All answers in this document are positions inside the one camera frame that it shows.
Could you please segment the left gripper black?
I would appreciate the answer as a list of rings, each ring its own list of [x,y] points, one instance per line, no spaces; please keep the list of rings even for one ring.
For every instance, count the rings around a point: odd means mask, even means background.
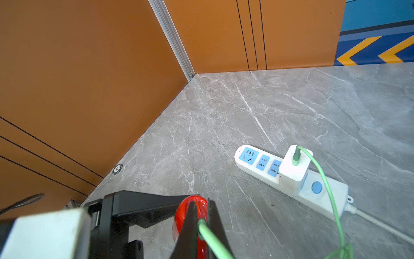
[[[87,204],[88,213],[98,213],[91,230],[90,259],[143,259],[142,241],[129,242],[129,227],[149,228],[173,217],[189,195],[164,196],[132,191],[109,194]]]

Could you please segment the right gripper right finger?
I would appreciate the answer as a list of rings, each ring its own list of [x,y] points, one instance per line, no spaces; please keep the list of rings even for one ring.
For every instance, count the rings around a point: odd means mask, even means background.
[[[221,241],[224,247],[229,253],[234,256],[230,244],[227,240],[227,236],[218,212],[217,205],[214,200],[208,199],[208,220],[207,225],[215,236]]]

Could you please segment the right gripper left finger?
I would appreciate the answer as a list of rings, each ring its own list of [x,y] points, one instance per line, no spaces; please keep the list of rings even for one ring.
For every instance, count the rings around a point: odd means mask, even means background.
[[[196,259],[198,239],[198,211],[195,200],[184,200],[174,217],[176,245],[171,259]]]

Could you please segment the red electric shaver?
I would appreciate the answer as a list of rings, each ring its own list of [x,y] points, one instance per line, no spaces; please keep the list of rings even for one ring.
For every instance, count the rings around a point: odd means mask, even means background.
[[[208,219],[208,201],[193,195],[185,198],[174,216],[173,239],[175,248],[172,259],[207,259],[209,248],[199,236],[198,221]]]

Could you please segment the white usb charger adapter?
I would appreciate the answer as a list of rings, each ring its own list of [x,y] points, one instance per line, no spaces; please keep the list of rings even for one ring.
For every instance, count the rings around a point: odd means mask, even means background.
[[[305,178],[307,176],[307,170],[311,159],[304,153],[303,150],[299,150],[300,156],[297,165],[294,165],[294,153],[297,145],[291,145],[284,156],[279,168],[279,187],[281,191],[289,196],[296,196],[300,192]]]

